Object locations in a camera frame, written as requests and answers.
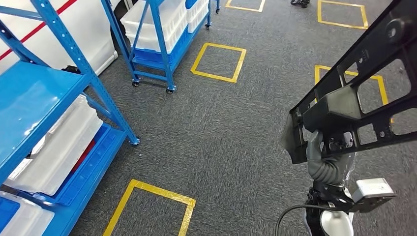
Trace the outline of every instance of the robotic hand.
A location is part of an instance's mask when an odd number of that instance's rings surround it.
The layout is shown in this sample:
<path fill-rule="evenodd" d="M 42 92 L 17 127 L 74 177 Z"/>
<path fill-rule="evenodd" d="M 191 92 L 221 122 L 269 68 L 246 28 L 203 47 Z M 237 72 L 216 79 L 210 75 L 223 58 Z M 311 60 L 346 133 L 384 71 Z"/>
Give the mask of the robotic hand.
<path fill-rule="evenodd" d="M 320 144 L 323 141 L 323 134 L 319 131 L 313 133 L 307 145 L 307 167 L 308 173 L 317 182 L 333 186 L 343 186 L 345 180 L 353 167 L 353 156 L 342 154 L 337 157 L 322 159 Z M 344 135 L 342 143 L 332 143 L 331 148 L 350 148 L 352 136 L 350 133 Z"/>

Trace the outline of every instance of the blue plastic crate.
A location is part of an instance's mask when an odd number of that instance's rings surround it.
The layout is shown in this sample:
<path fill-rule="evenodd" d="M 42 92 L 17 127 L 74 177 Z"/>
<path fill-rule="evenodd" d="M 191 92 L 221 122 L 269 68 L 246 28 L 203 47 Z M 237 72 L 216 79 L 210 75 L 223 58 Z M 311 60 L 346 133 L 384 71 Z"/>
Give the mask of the blue plastic crate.
<path fill-rule="evenodd" d="M 187 46 L 187 40 L 189 38 L 188 26 L 185 27 L 184 32 L 181 37 L 178 39 L 178 42 L 175 44 L 171 53 L 168 54 L 168 64 L 173 66 L 178 60 L 181 59 L 181 48 Z M 160 52 L 148 49 L 135 49 L 135 58 L 134 62 L 138 64 L 151 66 L 154 68 L 164 68 L 164 61 L 162 59 L 162 54 Z"/>
<path fill-rule="evenodd" d="M 185 0 L 185 8 L 190 9 L 198 0 Z"/>
<path fill-rule="evenodd" d="M 110 125 L 103 123 L 94 137 L 94 147 L 91 149 L 78 169 L 67 176 L 61 187 L 53 196 L 49 196 L 44 193 L 28 193 L 24 191 L 20 191 L 19 195 L 22 197 L 33 197 L 52 204 L 60 204 L 63 206 L 71 205 L 80 189 L 84 186 L 85 179 L 87 179 L 94 172 L 97 164 L 102 161 L 103 156 L 109 149 L 109 146 L 112 145 L 114 139 L 116 138 L 114 134 L 108 135 L 110 128 Z"/>
<path fill-rule="evenodd" d="M 20 203 L 0 197 L 0 233 L 16 214 Z"/>

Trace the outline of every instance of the white storage box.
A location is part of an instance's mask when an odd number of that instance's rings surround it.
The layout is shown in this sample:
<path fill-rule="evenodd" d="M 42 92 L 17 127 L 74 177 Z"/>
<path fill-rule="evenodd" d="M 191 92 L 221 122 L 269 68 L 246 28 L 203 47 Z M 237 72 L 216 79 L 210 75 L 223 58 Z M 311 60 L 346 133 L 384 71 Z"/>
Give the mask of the white storage box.
<path fill-rule="evenodd" d="M 54 213 L 41 208 L 35 203 L 0 191 L 0 198 L 9 199 L 20 204 L 0 236 L 42 236 Z"/>
<path fill-rule="evenodd" d="M 78 96 L 4 184 L 54 195 L 102 124 L 87 99 Z"/>
<path fill-rule="evenodd" d="M 209 6 L 204 4 L 202 8 L 200 9 L 199 13 L 195 15 L 194 18 L 191 19 L 191 21 L 188 22 L 189 33 L 193 33 L 197 29 L 198 25 L 200 24 L 202 20 L 204 20 L 204 17 L 206 16 L 208 12 L 209 12 Z"/>
<path fill-rule="evenodd" d="M 126 29 L 130 45 L 133 45 L 135 40 L 145 3 L 145 1 L 139 0 L 120 20 Z M 187 26 L 185 0 L 165 0 L 159 6 L 159 13 L 164 41 L 169 54 Z M 144 18 L 136 48 L 161 52 L 150 8 Z"/>
<path fill-rule="evenodd" d="M 185 28 L 187 27 L 187 22 L 185 21 L 186 17 L 184 15 L 184 20 L 181 21 L 175 31 L 172 34 L 168 35 L 167 37 L 164 36 L 165 40 L 165 47 L 167 49 L 167 53 L 170 54 L 171 51 L 174 49 L 175 45 L 177 44 L 179 38 L 181 37 L 182 33 L 184 32 Z M 127 38 L 130 40 L 130 46 L 133 46 L 133 42 L 135 40 L 134 34 L 126 34 Z M 138 42 L 136 43 L 137 49 L 148 49 L 154 50 L 157 52 L 161 52 L 159 47 L 158 38 L 147 38 L 147 37 L 140 37 Z"/>
<path fill-rule="evenodd" d="M 191 23 L 194 20 L 194 18 L 198 14 L 200 14 L 201 11 L 204 10 L 204 7 L 207 8 L 207 12 L 208 12 L 209 11 L 209 0 L 198 0 L 198 1 L 196 1 L 196 3 L 190 9 L 187 9 L 187 22 Z"/>

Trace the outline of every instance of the gray carpet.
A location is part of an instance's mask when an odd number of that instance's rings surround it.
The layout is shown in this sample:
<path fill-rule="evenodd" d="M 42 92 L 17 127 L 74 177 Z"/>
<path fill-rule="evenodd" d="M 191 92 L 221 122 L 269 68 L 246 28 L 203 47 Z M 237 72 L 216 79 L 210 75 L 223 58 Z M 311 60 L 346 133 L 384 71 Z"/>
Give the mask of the gray carpet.
<path fill-rule="evenodd" d="M 252 8 L 254 2 L 233 0 L 232 5 Z M 349 2 L 364 4 L 370 23 L 389 3 Z M 307 9 L 289 0 L 266 0 L 262 13 L 223 7 L 174 73 L 178 92 L 172 95 L 150 85 L 132 87 L 122 57 L 106 69 L 100 78 L 142 143 L 122 146 L 71 235 L 102 235 L 131 179 L 195 199 L 189 236 L 272 235 L 279 214 L 303 203 L 311 185 L 305 165 L 292 165 L 278 145 L 286 113 L 314 85 L 314 65 L 332 66 L 363 33 L 318 23 L 316 6 L 315 0 Z M 357 7 L 352 13 L 346 7 L 324 10 L 330 13 L 323 19 L 358 24 Z M 205 42 L 247 50 L 236 84 L 190 72 Z M 206 53 L 198 69 L 230 76 L 226 68 L 235 66 L 234 52 Z M 409 89 L 400 71 L 394 64 L 378 73 L 389 101 Z M 382 104 L 375 84 L 360 92 L 370 108 Z M 407 131 L 416 117 L 403 115 L 394 124 Z M 357 155 L 351 181 L 385 177 L 398 197 L 357 214 L 356 235 L 417 235 L 416 151 L 413 142 Z M 184 209 L 184 204 L 136 189 L 113 235 L 177 235 Z M 306 235 L 301 214 L 295 210 L 284 218 L 283 235 Z"/>

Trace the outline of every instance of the black metal frame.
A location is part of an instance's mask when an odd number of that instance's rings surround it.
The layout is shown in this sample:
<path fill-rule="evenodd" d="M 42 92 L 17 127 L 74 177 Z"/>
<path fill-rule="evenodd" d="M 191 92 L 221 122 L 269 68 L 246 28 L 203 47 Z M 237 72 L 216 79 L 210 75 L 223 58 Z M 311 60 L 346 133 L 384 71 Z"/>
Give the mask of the black metal frame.
<path fill-rule="evenodd" d="M 393 0 L 332 69 L 290 110 L 282 140 L 294 164 L 307 161 L 303 127 L 310 132 L 323 132 L 323 158 L 417 139 L 417 131 L 395 135 L 390 124 L 395 114 L 417 108 L 416 12 L 415 0 Z M 365 114 L 357 96 L 359 86 L 395 59 L 400 59 L 405 66 L 410 92 Z M 358 75 L 346 82 L 344 72 L 353 63 L 357 65 Z M 318 102 L 310 107 L 315 99 Z M 377 140 L 361 144 L 358 129 L 368 124 L 373 125 Z M 345 132 L 352 133 L 353 146 L 330 150 L 329 143 Z"/>

